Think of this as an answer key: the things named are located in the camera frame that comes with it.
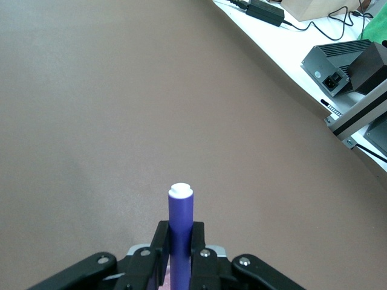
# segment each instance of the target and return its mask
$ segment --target silver screw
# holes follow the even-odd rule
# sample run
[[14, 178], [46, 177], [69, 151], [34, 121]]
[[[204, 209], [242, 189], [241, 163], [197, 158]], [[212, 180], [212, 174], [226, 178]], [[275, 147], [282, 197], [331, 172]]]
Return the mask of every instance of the silver screw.
[[141, 253], [140, 253], [140, 255], [141, 256], [149, 256], [151, 254], [151, 251], [149, 251], [149, 250], [143, 250]]
[[207, 249], [203, 249], [203, 250], [200, 251], [200, 255], [202, 257], [208, 257], [209, 255], [211, 255], [211, 252], [209, 250], [207, 250]]
[[249, 266], [250, 265], [250, 260], [246, 257], [241, 257], [239, 259], [239, 264], [243, 265], [243, 266]]
[[101, 258], [98, 259], [97, 263], [98, 264], [105, 264], [109, 262], [109, 258], [108, 257], [105, 257], [105, 256], [102, 256]]

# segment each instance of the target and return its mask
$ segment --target black power brick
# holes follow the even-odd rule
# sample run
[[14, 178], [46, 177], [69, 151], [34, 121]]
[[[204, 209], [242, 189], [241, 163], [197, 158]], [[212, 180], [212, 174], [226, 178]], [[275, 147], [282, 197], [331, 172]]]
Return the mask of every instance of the black power brick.
[[260, 0], [249, 0], [246, 14], [275, 26], [280, 26], [285, 18], [282, 9]]

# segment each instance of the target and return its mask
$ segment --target purple cylinder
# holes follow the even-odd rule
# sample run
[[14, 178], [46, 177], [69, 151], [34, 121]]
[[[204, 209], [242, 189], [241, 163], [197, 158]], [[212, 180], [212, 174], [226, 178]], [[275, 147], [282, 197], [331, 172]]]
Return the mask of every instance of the purple cylinder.
[[191, 276], [190, 240], [194, 224], [194, 193], [185, 183], [172, 185], [168, 194], [171, 229], [171, 290], [188, 290]]

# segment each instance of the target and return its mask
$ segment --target white tip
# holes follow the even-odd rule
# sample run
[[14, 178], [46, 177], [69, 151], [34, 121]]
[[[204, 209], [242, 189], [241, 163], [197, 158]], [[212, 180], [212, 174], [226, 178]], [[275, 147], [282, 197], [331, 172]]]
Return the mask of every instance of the white tip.
[[193, 193], [191, 186], [186, 183], [176, 183], [171, 186], [171, 190], [168, 192], [170, 197], [179, 199], [189, 198]]

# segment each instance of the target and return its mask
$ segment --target green object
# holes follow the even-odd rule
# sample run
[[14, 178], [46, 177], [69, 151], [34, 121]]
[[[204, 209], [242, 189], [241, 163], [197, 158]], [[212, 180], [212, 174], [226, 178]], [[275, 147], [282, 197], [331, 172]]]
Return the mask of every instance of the green object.
[[385, 4], [379, 13], [371, 20], [364, 28], [363, 39], [382, 44], [383, 40], [387, 40], [387, 4]]

